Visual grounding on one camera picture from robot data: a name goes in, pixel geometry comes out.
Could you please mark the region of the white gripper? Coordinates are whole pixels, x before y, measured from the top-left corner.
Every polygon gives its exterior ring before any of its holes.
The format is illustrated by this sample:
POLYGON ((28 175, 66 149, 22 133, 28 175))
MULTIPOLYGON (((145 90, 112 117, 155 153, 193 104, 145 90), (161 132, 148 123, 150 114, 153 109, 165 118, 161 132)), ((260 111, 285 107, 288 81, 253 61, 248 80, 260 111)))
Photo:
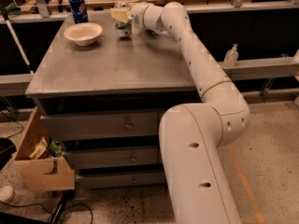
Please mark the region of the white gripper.
MULTIPOLYGON (((131 7, 132 22, 135 27, 139 29, 146 28, 144 25, 144 15, 149 6, 149 3, 137 3, 131 7)), ((112 18, 116 21, 128 23, 131 20, 130 9, 128 7, 112 8, 110 12, 112 18)))

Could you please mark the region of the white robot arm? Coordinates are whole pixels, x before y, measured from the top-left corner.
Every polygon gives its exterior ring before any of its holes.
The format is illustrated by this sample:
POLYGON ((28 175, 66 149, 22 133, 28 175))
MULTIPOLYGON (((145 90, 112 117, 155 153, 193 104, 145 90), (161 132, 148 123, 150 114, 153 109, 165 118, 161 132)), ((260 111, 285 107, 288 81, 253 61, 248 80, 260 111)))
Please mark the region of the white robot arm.
POLYGON ((177 224, 242 224, 217 147, 249 125, 249 106, 192 30, 183 5, 137 3, 111 9, 114 20, 169 35, 179 44, 201 101, 168 109, 160 122, 164 173, 177 224))

